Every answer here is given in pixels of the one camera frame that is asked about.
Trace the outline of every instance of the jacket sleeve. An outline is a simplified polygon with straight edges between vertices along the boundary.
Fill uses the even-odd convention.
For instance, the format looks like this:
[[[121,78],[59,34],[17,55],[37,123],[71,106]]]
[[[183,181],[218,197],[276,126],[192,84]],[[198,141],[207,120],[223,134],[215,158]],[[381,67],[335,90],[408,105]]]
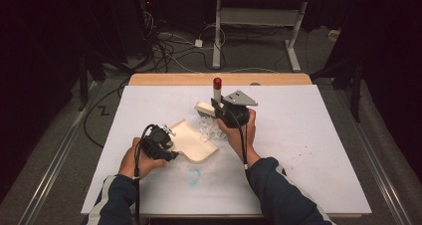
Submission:
[[[326,214],[284,174],[272,157],[261,158],[250,169],[249,182],[272,224],[333,224]]]
[[[133,181],[123,175],[109,176],[88,215],[86,224],[132,224],[130,206],[136,199]]]

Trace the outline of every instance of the wooden tabletop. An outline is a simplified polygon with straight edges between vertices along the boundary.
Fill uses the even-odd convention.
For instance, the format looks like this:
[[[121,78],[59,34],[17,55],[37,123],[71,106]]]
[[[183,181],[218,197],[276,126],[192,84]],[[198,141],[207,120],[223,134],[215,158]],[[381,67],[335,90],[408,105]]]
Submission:
[[[311,85],[306,74],[134,74],[130,86],[207,86],[214,78],[221,78],[223,85]]]

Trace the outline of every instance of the white table surface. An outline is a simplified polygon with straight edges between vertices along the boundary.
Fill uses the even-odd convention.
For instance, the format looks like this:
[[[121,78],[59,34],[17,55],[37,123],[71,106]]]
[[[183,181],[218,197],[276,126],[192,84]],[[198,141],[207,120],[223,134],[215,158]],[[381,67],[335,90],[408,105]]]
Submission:
[[[317,86],[225,86],[259,103],[255,147],[276,158],[295,184],[330,214],[371,213],[366,197],[335,131]],[[127,86],[82,213],[91,211],[108,175],[116,174],[131,141],[155,123],[186,119],[199,129],[197,102],[210,102],[210,86]],[[140,213],[149,216],[260,215],[243,164],[226,140],[203,163],[182,154],[153,170],[140,184]]]

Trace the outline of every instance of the red bottle cap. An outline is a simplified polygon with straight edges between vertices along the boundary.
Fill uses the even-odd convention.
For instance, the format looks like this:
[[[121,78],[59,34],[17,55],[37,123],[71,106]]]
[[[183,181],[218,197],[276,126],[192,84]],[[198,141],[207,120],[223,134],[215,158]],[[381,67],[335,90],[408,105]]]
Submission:
[[[213,87],[215,90],[220,90],[221,89],[221,79],[220,78],[215,78],[213,81]]]

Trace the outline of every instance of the desk leg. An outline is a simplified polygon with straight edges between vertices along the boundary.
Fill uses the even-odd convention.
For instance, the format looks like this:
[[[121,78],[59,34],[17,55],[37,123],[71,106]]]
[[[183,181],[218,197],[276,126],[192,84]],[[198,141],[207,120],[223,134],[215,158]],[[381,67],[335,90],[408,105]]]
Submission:
[[[304,19],[305,10],[307,9],[308,2],[303,2],[301,4],[301,9],[298,11],[298,15],[296,16],[295,26],[293,28],[293,34],[291,40],[286,40],[286,50],[288,51],[288,56],[291,61],[292,69],[295,73],[301,71],[301,67],[298,62],[298,57],[296,56],[294,45],[296,41],[296,37],[298,36],[299,30],[301,29],[302,20]]]
[[[212,56],[212,68],[220,68],[220,26],[221,26],[221,0],[217,0],[217,7],[215,9],[215,40],[214,40],[214,51]]]

